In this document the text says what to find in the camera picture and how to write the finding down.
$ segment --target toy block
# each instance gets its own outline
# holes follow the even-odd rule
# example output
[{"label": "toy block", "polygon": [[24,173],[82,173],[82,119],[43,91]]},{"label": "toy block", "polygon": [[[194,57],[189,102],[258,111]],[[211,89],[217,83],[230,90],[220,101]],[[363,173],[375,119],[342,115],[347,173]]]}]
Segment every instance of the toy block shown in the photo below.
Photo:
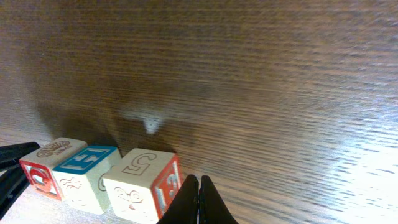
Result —
[{"label": "toy block", "polygon": [[121,161],[113,146],[88,146],[53,169],[53,175],[69,206],[94,214],[109,207],[102,176]]},{"label": "toy block", "polygon": [[104,175],[115,214],[137,223],[156,223],[181,187],[178,157],[133,149]]},{"label": "toy block", "polygon": [[39,193],[63,200],[63,194],[52,175],[52,169],[66,158],[87,146],[84,141],[58,138],[50,144],[19,159],[30,184]]}]

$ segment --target wood grain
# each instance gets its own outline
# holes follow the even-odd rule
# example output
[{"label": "wood grain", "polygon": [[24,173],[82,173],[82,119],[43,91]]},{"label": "wood grain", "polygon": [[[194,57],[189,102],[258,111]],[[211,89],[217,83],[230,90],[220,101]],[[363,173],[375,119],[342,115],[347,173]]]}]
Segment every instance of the wood grain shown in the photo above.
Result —
[{"label": "wood grain", "polygon": [[240,223],[397,220],[395,1],[1,1],[0,21],[1,145],[174,150]]}]

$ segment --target number 5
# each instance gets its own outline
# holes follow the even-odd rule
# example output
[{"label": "number 5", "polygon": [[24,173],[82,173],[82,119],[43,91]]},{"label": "number 5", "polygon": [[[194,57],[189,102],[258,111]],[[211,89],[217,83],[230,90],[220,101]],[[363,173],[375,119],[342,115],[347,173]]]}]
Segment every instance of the number 5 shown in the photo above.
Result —
[{"label": "number 5", "polygon": [[144,153],[138,155],[131,161],[131,165],[126,166],[126,168],[124,168],[122,172],[132,175],[142,175],[145,170],[148,169],[148,167],[150,166],[150,161],[153,161],[154,159],[156,159],[156,157],[156,154],[153,153]]}]

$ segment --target red block face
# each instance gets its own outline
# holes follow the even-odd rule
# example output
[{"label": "red block face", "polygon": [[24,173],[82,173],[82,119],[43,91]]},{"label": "red block face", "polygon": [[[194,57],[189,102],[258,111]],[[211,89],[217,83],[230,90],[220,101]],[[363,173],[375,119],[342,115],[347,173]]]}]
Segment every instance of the red block face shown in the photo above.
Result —
[{"label": "red block face", "polygon": [[61,192],[57,188],[54,178],[47,167],[22,160],[20,160],[19,163],[21,164],[30,184],[33,185],[36,191],[45,196],[62,200]]},{"label": "red block face", "polygon": [[174,156],[156,177],[150,188],[159,218],[167,211],[180,187],[180,166],[178,157]]}]

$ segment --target blue block face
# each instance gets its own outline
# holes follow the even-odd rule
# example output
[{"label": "blue block face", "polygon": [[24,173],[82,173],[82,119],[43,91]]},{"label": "blue block face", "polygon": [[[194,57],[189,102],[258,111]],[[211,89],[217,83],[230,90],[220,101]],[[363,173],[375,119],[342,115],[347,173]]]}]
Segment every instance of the blue block face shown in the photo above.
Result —
[{"label": "blue block face", "polygon": [[69,174],[85,174],[109,156],[117,148],[113,146],[88,146],[64,160],[53,170]]}]

